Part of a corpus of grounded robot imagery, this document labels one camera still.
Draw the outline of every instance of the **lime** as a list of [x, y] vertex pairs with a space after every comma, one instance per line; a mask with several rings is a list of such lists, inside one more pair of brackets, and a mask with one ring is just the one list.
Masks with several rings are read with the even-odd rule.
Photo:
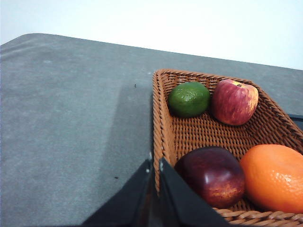
[[169, 94], [169, 109], [178, 117], [195, 117], [209, 106], [210, 93], [199, 82], [186, 82], [176, 86]]

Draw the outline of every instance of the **orange fruit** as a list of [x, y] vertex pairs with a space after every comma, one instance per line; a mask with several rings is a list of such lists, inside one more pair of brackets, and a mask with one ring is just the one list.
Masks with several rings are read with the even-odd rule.
[[240, 160], [245, 193], [260, 208], [303, 213], [303, 155], [283, 145], [263, 144]]

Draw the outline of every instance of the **woven basket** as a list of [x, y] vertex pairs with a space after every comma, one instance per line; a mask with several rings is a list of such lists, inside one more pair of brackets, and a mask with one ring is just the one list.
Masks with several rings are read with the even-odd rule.
[[[222, 124], [208, 111], [199, 117], [185, 119], [169, 113], [168, 95], [178, 84], [198, 81], [212, 94], [217, 83], [223, 79], [232, 79], [257, 88], [258, 106], [246, 124]], [[258, 85], [245, 79], [180, 70], [158, 70], [153, 75], [153, 124], [155, 186], [158, 192], [159, 159], [165, 157], [174, 166], [183, 155], [196, 148], [220, 146], [229, 150], [238, 160], [257, 144], [281, 144], [303, 154], [302, 131]], [[214, 209], [232, 224], [303, 227], [303, 214], [264, 212], [245, 198], [228, 210]]]

